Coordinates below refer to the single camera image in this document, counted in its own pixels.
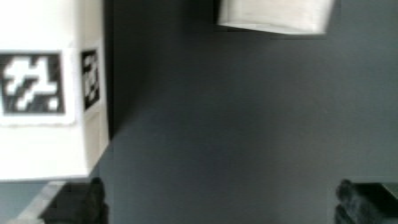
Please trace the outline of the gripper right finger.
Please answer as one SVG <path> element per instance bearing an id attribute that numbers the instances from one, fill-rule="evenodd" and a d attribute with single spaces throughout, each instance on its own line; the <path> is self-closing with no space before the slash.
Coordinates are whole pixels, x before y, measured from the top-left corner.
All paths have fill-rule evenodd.
<path id="1" fill-rule="evenodd" d="M 356 183 L 335 188 L 333 224 L 398 224 L 398 183 Z"/>

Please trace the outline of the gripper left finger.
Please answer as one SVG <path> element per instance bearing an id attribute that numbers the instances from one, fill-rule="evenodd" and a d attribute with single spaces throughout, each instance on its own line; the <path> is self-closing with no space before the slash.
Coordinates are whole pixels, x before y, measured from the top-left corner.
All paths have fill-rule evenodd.
<path id="1" fill-rule="evenodd" d="M 108 224 L 101 179 L 49 181 L 10 224 Z"/>

